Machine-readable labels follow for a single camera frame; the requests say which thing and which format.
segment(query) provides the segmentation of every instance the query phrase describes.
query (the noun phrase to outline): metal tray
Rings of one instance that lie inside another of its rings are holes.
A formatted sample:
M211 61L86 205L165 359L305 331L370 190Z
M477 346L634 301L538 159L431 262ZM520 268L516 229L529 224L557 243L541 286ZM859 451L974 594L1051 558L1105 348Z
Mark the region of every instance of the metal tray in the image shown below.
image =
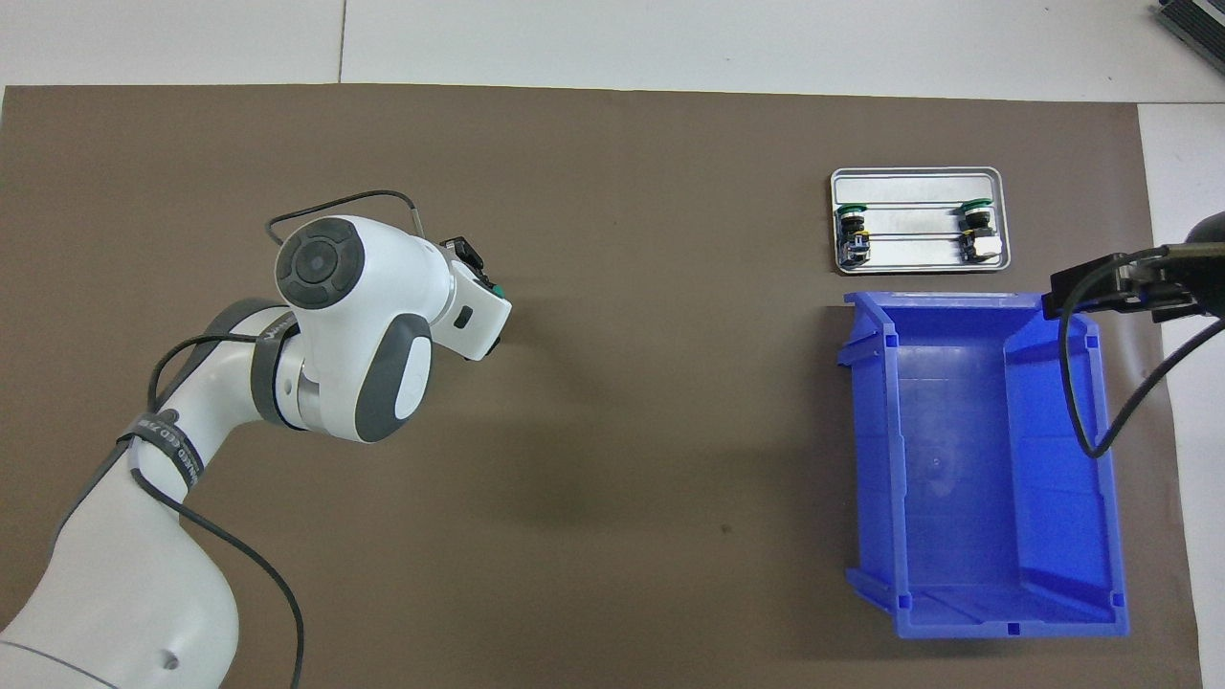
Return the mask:
M1003 181L991 167L842 168L829 177L834 265L844 275L909 272L992 272L1008 267L1008 226ZM958 207L971 199L992 200L998 256L982 262L962 257L965 226ZM839 255L838 207L862 204L870 233L869 260L844 266Z

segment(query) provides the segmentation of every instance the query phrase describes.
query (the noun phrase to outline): blue plastic bin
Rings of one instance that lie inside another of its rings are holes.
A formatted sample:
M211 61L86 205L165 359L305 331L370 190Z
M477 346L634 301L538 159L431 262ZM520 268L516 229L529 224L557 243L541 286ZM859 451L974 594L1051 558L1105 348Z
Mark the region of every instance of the blue plastic bin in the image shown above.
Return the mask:
M1076 441L1038 294L856 292L860 565L898 636L1128 631L1115 474ZM1076 316L1087 430L1107 423L1098 326Z

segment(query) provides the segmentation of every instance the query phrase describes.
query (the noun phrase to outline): black cable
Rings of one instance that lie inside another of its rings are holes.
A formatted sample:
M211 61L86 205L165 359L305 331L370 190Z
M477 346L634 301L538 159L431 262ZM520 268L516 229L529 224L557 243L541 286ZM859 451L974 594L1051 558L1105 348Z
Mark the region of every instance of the black cable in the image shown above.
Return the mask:
M176 354L179 354L187 347L195 347L197 345L203 345L206 342L254 343L255 341L256 336L254 335L234 335L234 333L197 335L195 337L189 337L187 340L184 340L183 342L179 342L178 345L172 347L169 352L167 352L160 359L158 359L158 363L153 367L153 374L149 376L149 386L147 392L147 406L149 413L157 413L158 381L162 378L162 371L163 369L165 369L165 365L170 363L170 359L173 359ZM110 460L110 463L114 463L113 459L108 457L108 460ZM251 560L255 561L255 564L260 565L260 568L263 569L263 571L267 573L267 575L272 577L272 580L277 584L277 586L281 588L281 592L285 597L285 602L289 603L289 609L294 614L294 626L298 630L298 652L294 658L294 676L293 680L289 684L292 689L296 688L298 680L301 677L301 671L303 671L303 653L305 651L305 625L303 623L301 608L298 607L298 600L294 597L294 592L289 588L289 584L284 580L283 576L281 576L281 573L278 573L277 569L272 566L272 563L263 559L263 555L257 553L255 548L251 548L250 546L240 541L236 536L229 533L228 531L208 521L200 514L184 506L181 503L175 501L165 493L158 490L157 487L149 483L145 478L145 476L141 474L141 471L138 468L134 467L131 474L132 478L136 481L136 484L140 485L141 489L148 493L153 499L170 508L172 510L179 512L192 523L200 526L205 531L212 533L213 536L233 546L244 555L251 558Z
M189 337L183 342L179 342L165 353L158 363L153 365L153 375L149 376L149 387L146 395L146 408L151 414L157 413L158 407L158 381L162 379L162 370L165 365L170 363L179 352L183 352L187 347L195 347L196 345L203 345L206 342L255 342L256 337L254 335L234 335L232 332L222 335L197 335L195 337Z
M356 201L359 199L368 199L370 196L394 196L396 199L399 199L401 201L408 204L408 211L409 213L413 215L413 227L417 229L417 234L421 239L425 239L425 230L421 228L421 216L418 215L417 212L417 204L414 204L413 200L405 196L404 194L399 191L393 191L391 189L375 189L372 191L363 191L361 194L354 194L352 196L345 196L343 199L337 199L334 201L320 204L318 206L311 206L310 208L303 208L300 211L293 211L282 216L277 216L263 224L263 232L267 233L267 235L271 237L272 240L276 242L277 245L279 246L281 244L284 244L285 240L277 237L276 232L272 232L272 226L277 224L278 222L293 218L300 218L303 216L309 216L311 213L317 213L320 211L334 208L336 206L343 206L344 204L348 204L350 201Z
M301 678L303 673L303 655L306 649L306 626L303 623L303 611L301 608L298 607L298 598L294 597L294 592L293 590L289 588L289 584L285 581L285 579L281 576L281 573L277 571L277 568L272 566L272 563L263 559L263 555L257 553L255 548L247 546L246 543L241 542L236 536L229 533L224 528L208 521L200 514L192 511L190 508L186 508L183 504L175 501L165 493L158 490L156 485L153 485L152 483L148 482L148 479L145 478L145 476L141 473L141 470L134 467L131 474L132 478L136 481L136 484L140 485L142 490L148 493L154 500L162 503L163 505L187 517L187 520L195 523L196 526L203 528L205 531L229 543L230 546L236 548L240 553L251 558L251 560L254 560L255 564L260 565L260 568L262 568L263 571L267 573L267 575L272 577L273 581L277 582L277 586L281 588L281 593L284 595L285 597L285 602L289 603L289 609L294 613L294 626L296 628L298 631L298 652L294 656L294 676L289 683L290 689L296 689L298 682Z
M1120 409L1118 416L1111 422L1110 427L1106 429L1106 434L1102 436L1101 441L1094 445L1084 430L1084 423L1080 419L1080 409L1077 406L1076 391L1072 387L1072 360L1071 353L1068 351L1068 330L1072 324L1072 315L1076 308L1080 304L1080 299L1084 294L1102 278L1118 270L1120 267L1134 264L1136 261L1142 261L1144 259L1154 259L1165 256L1169 249L1165 246L1156 246L1153 249L1144 249L1143 251L1136 251L1134 254L1128 254L1115 259L1085 275L1068 293L1067 299L1063 302L1062 311L1060 313L1060 374L1063 384L1063 401L1068 407L1068 416L1072 418L1072 428L1076 430L1077 443L1080 444L1080 449L1085 455L1098 459L1106 454L1110 445L1118 436L1118 433L1123 429L1123 424L1131 418L1131 416L1139 407L1144 397L1156 386L1158 383L1165 374L1170 373L1175 365L1177 365L1182 359L1187 358L1188 354L1196 351L1200 345L1210 340L1214 335L1225 330L1225 320L1218 320L1209 327L1200 331L1198 335L1188 340L1182 347L1178 347L1169 358L1161 362L1153 373L1150 373L1139 387L1132 392L1127 402Z

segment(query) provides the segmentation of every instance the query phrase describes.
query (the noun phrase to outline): brown surface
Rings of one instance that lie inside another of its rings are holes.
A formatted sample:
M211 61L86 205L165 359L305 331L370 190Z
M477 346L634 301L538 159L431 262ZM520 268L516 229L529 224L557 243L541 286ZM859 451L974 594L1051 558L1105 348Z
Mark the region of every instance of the brown surface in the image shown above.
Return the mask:
M843 579L842 294L1040 291L1150 245L1131 105L261 86L10 87L4 108L0 620L157 357L274 295L261 222L386 186L472 239L514 311L486 362L437 357L387 443L243 428L192 493L294 585L305 687L1199 684L1164 389L1116 451L1131 638L902 641ZM1001 170L1013 267L834 275L829 173L941 164ZM1158 331L1105 320L1117 408ZM284 603L198 539L241 612L227 685L281 684Z

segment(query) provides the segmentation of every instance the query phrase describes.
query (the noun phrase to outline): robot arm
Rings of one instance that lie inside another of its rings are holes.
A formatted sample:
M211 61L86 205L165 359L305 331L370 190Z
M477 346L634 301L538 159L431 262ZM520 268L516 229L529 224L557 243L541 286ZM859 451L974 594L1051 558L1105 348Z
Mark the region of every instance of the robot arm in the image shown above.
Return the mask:
M1225 212L1204 218L1182 244L1163 244L1133 254L1111 254L1051 276L1051 291L1042 295L1047 320L1060 321L1060 376L1068 417L1080 449L1089 457L1106 454L1123 424L1144 396L1177 365L1221 331L1225 331ZM1101 439L1085 432L1072 389L1068 331L1077 311L1152 311L1154 322L1189 315L1216 320L1175 349L1149 373L1123 403Z
M0 633L0 676L21 687L218 687L238 645L233 595L137 479L181 503L229 432L261 418L386 438L421 401L432 342L473 360L496 345L511 304L481 268L462 238L434 246L354 216L299 228L277 259L289 305L219 316L211 332L245 341L198 347L124 434Z

